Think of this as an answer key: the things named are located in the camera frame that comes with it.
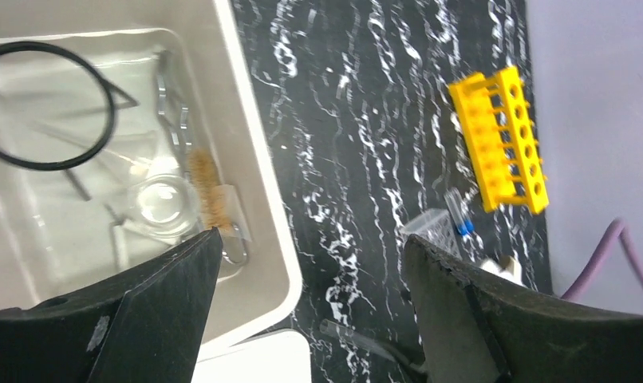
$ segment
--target clear plastic box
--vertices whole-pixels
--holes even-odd
[[[433,245],[438,246],[458,259],[461,259],[458,240],[453,231],[453,222],[448,211],[444,209],[428,209],[416,218],[408,221],[399,229],[405,237],[410,234],[418,234],[427,239]]]

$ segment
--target white plastic bin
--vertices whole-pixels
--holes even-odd
[[[237,188],[251,236],[249,263],[216,287],[202,352],[240,342],[288,315],[300,296],[302,279],[230,2],[0,0],[0,43],[20,39],[69,48],[138,98],[140,107],[120,111],[122,129],[155,122],[152,83],[149,88],[135,85],[139,77],[153,73],[152,62],[146,60],[160,48],[183,53],[175,65],[182,67],[178,81],[193,111],[191,126],[198,141],[211,149],[222,181]],[[123,60],[137,63],[138,74],[113,65]],[[16,69],[20,76],[28,68]],[[49,224],[37,212],[51,209],[42,205],[46,198],[38,194],[38,176],[0,163],[0,309],[31,307],[116,272],[114,259],[98,258],[94,251],[104,246],[95,240],[100,238],[96,232],[93,246],[63,253],[62,258],[50,251],[69,248],[79,233],[66,224],[58,235],[54,225],[51,238],[45,237],[41,227]],[[56,192],[52,180],[61,176],[41,176],[49,177],[42,187]],[[76,207],[66,222],[93,223],[94,231],[101,231],[100,214]]]

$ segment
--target yellow test tube rack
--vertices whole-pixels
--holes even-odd
[[[549,204],[546,177],[516,67],[488,78],[473,73],[449,85],[448,91],[460,118],[483,209],[494,211],[501,203],[511,203],[527,205],[533,214],[544,210]]]

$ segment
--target black marble countertop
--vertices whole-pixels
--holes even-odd
[[[328,338],[327,318],[419,348],[398,229],[458,188],[471,261],[517,257],[551,292],[546,228],[525,207],[483,212],[447,84],[517,65],[532,101],[523,0],[233,0],[304,287],[275,328],[305,334],[314,382],[406,381]]]

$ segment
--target black rubber ring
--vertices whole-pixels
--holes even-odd
[[[98,85],[101,87],[101,90],[103,91],[103,94],[105,96],[105,101],[108,104],[108,115],[105,122],[105,128],[103,130],[103,133],[101,134],[101,137],[99,137],[98,141],[89,150],[69,160],[58,162],[33,162],[12,156],[8,152],[4,152],[3,150],[0,150],[0,160],[3,160],[12,165],[19,166],[21,168],[39,170],[43,172],[75,168],[76,166],[79,166],[84,162],[91,160],[96,154],[98,154],[98,152],[100,152],[101,149],[103,149],[103,147],[108,144],[110,138],[112,137],[112,134],[115,131],[117,109],[115,108],[115,101],[112,97],[110,83],[108,82],[108,80],[105,80],[105,78],[100,73],[98,73],[98,70],[91,64],[89,64],[85,59],[77,56],[75,53],[70,52],[67,49],[61,48],[60,46],[39,41],[15,41],[0,45],[0,56],[4,56],[10,53],[29,51],[51,53],[66,58],[84,68],[91,75],[91,77],[96,80]]]

